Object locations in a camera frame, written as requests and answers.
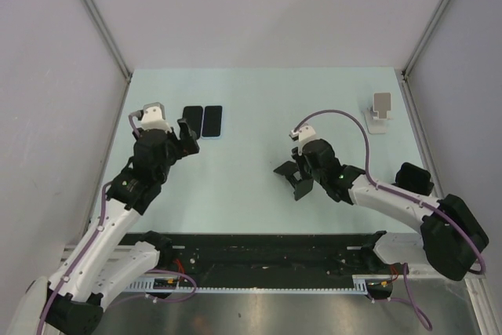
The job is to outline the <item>black phone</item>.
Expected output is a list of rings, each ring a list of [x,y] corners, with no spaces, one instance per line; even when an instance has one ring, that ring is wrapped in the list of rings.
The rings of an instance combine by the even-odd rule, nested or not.
[[[200,105],[186,106],[183,109],[182,116],[186,119],[187,124],[195,132],[196,139],[201,137],[202,120],[203,120],[203,107]]]

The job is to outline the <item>white phone stand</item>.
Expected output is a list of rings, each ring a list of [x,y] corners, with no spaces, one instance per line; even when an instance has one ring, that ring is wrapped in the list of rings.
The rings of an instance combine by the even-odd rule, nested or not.
[[[391,93],[374,93],[371,105],[363,111],[369,134],[379,135],[387,132],[387,124],[391,121],[391,111]]]

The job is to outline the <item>black phone stand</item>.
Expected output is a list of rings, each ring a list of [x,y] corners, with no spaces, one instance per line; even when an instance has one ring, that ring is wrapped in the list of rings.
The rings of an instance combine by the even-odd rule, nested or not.
[[[433,191],[434,183],[427,170],[404,162],[395,175],[394,186],[415,194],[429,196]]]

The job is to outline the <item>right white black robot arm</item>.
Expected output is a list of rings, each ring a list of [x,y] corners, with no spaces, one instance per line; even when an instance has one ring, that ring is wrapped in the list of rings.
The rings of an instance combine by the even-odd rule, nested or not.
[[[319,184],[335,202],[376,210],[416,231],[427,262],[444,277],[460,281],[471,272],[489,237],[463,199],[436,198],[392,184],[371,181],[364,169],[340,163],[323,139],[292,150],[274,171],[293,186],[300,200]]]

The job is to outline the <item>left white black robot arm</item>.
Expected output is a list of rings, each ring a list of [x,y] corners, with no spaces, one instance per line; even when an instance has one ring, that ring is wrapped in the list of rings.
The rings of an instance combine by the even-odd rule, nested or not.
[[[175,132],[163,118],[141,119],[133,155],[103,186],[100,215],[71,255],[50,277],[36,279],[20,302],[10,334],[41,334],[50,325],[65,334],[91,334],[117,296],[141,275],[168,270],[173,243],[154,231],[145,233],[120,260],[109,257],[129,229],[160,194],[170,168],[199,152],[187,120]]]

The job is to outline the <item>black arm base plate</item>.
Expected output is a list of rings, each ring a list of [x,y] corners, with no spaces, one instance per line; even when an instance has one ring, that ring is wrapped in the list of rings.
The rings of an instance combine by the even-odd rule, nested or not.
[[[380,236],[164,234],[156,277],[195,288],[332,288],[354,276],[394,283],[403,267],[373,252]]]

